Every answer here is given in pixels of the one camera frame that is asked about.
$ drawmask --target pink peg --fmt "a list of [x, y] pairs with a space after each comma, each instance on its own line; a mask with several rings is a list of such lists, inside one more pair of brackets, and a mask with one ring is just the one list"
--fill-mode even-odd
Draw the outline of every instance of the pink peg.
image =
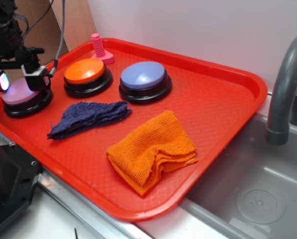
[[115, 61], [114, 55], [104, 50], [102, 39], [98, 33], [92, 34], [91, 40], [95, 50], [95, 54], [91, 58], [100, 59], [106, 65], [111, 64]]

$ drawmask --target blue button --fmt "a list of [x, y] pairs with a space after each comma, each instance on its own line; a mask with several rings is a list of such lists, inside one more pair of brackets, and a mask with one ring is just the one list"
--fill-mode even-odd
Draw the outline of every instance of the blue button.
[[147, 89], [160, 83], [165, 77], [162, 64], [153, 61], [143, 61], [124, 69], [121, 81], [124, 86], [135, 89]]

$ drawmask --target gray sink basin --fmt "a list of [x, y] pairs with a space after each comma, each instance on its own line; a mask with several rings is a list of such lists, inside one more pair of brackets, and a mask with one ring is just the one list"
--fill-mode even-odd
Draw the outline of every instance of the gray sink basin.
[[192, 201], [200, 207], [193, 214], [212, 215], [239, 238], [297, 239], [297, 127], [288, 143], [273, 146], [265, 124], [266, 117], [254, 115], [181, 206]]

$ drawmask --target gray faucet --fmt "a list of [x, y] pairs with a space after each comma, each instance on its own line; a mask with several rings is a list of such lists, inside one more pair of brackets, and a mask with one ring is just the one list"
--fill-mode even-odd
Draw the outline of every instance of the gray faucet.
[[273, 89], [266, 128], [267, 142], [285, 144], [290, 123], [297, 125], [297, 37], [283, 59]]

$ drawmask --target blue rag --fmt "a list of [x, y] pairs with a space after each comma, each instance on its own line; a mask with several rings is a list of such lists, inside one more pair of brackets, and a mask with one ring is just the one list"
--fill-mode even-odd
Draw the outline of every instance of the blue rag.
[[48, 139], [64, 139], [93, 127], [120, 121], [131, 111], [127, 109], [126, 101], [111, 104], [94, 102], [72, 104], [65, 110], [60, 122], [52, 127], [47, 137]]

